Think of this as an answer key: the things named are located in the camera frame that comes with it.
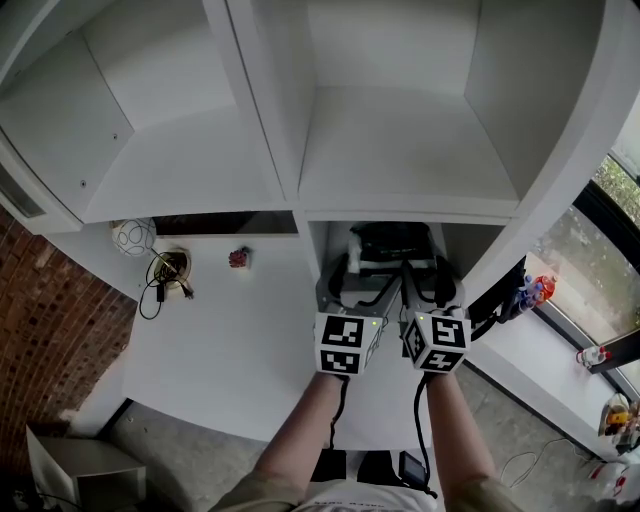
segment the shelf compartment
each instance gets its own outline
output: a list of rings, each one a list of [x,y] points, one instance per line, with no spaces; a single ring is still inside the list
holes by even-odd
[[[464,97],[376,87],[317,90],[300,199],[310,209],[504,217],[518,205]]]
[[[81,218],[270,209],[271,200],[230,106],[136,132]]]
[[[158,236],[297,234],[291,212],[225,212],[154,217]]]
[[[46,187],[83,222],[277,208],[225,2],[76,4],[13,5],[37,19],[0,62],[31,64],[4,84],[0,124]]]
[[[308,220],[305,223],[301,219],[297,221],[314,281],[319,279],[323,268],[335,261],[337,257],[347,253],[350,230],[355,224],[362,222],[360,220]],[[465,277],[480,262],[486,250],[502,232],[503,226],[447,222],[425,222],[425,224],[431,230],[437,249],[449,261],[460,278],[465,297],[470,293],[477,293],[475,289],[467,289]],[[357,295],[357,298],[371,300],[373,296]]]
[[[604,124],[574,108],[597,51],[616,57],[601,29],[623,23],[606,0],[229,8],[288,199],[506,219],[526,214],[572,117]]]

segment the person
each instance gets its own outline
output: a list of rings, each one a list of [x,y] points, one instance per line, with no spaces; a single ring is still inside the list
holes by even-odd
[[[333,480],[310,485],[340,404],[342,380],[317,373],[253,471],[212,512],[429,511],[422,490]],[[517,512],[496,479],[489,450],[453,373],[427,386],[438,476],[445,508],[453,512]]]

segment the tiled floor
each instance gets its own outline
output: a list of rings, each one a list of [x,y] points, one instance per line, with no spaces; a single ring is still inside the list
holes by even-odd
[[[561,437],[466,367],[457,375],[499,471],[514,455],[540,453]],[[185,512],[207,511],[252,468],[264,448],[264,443],[198,427],[139,404],[118,421],[112,441],[144,462],[151,484]],[[518,478],[532,458],[511,463],[504,481]],[[513,489],[514,497],[527,512],[590,510],[590,500],[577,496],[577,489],[594,465],[575,455],[569,443],[551,444],[529,478]]]

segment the black device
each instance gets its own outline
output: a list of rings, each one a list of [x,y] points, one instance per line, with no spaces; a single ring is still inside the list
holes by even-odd
[[[483,336],[497,322],[504,324],[513,317],[518,305],[518,290],[524,286],[526,256],[467,308],[474,329],[471,341]]]
[[[427,471],[418,459],[407,452],[400,454],[400,465],[398,468],[400,480],[412,489],[424,489],[427,485]]]

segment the red object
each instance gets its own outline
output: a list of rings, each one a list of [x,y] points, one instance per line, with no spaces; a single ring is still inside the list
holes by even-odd
[[[557,280],[558,278],[555,276],[553,277],[539,276],[536,278],[536,280],[533,282],[534,285],[536,283],[542,284],[542,290],[540,290],[540,293],[542,294],[542,300],[537,301],[536,305],[539,305],[539,304],[542,304],[543,302],[548,301],[553,296],[553,292],[556,291]]]
[[[231,268],[244,268],[247,266],[247,257],[249,253],[246,249],[238,249],[229,254],[229,266]]]
[[[600,474],[600,471],[602,471],[602,468],[604,468],[604,464],[602,466],[597,467],[593,473],[591,473],[591,479],[595,480],[596,478],[598,478],[598,475]]]

